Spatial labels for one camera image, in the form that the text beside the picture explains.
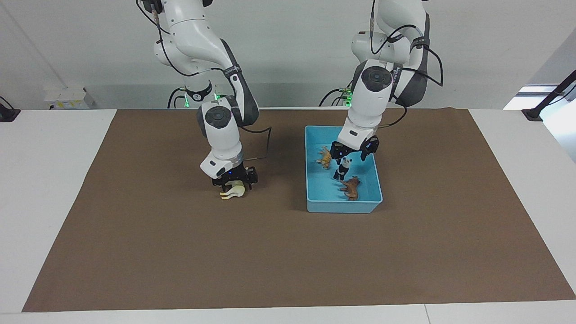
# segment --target white table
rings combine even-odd
[[[0,323],[576,323],[576,301],[20,313],[113,110],[23,111],[0,125]],[[576,164],[519,111],[472,110],[526,211],[576,287]]]

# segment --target brown paper mat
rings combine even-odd
[[[263,111],[260,183],[225,202],[199,169],[195,111],[118,111],[24,311],[574,298],[466,110],[379,131],[374,213],[306,212],[304,126],[345,116]],[[264,153],[265,135],[242,140]]]

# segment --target toy animal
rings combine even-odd
[[[220,193],[220,196],[223,200],[228,200],[233,197],[242,197],[246,192],[246,188],[244,187],[244,182],[240,180],[230,181],[226,183],[227,186],[232,186],[230,190],[225,193]]]
[[[346,186],[346,188],[340,188],[340,191],[346,191],[344,194],[348,197],[348,200],[358,200],[358,185],[360,184],[358,177],[353,176],[348,181],[340,180],[340,182]]]
[[[328,148],[326,146],[322,146],[322,150],[318,154],[322,154],[322,159],[316,160],[316,162],[322,164],[324,169],[330,169],[330,161],[332,161],[332,156],[330,155]]]
[[[336,172],[334,172],[334,179],[341,181],[344,180],[344,176],[350,170],[350,164],[352,164],[352,160],[343,158],[342,163],[338,166]]]

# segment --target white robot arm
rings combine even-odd
[[[422,0],[380,0],[376,22],[384,33],[360,32],[352,52],[361,62],[352,83],[352,102],[332,158],[375,153],[376,131],[388,102],[404,107],[422,100],[427,85],[430,19]]]
[[[206,102],[198,109],[198,123],[212,150],[200,168],[213,179],[215,186],[242,180],[250,187],[257,182],[253,168],[243,164],[239,127],[249,126],[259,116],[258,105],[244,79],[240,65],[228,44],[213,32],[206,20],[205,6],[212,0],[141,0],[147,11],[154,14],[160,30],[158,14],[164,12],[169,36],[154,46],[154,53],[165,65],[185,77],[198,71],[196,60],[218,65],[234,90],[234,96]]]

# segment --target toy tiger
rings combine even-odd
[[[322,150],[318,152],[318,154],[322,154],[322,159],[316,160],[316,162],[322,164],[322,167],[328,170],[330,168],[330,161],[332,161],[332,155],[330,155],[330,151],[328,151],[326,146],[322,146]]]

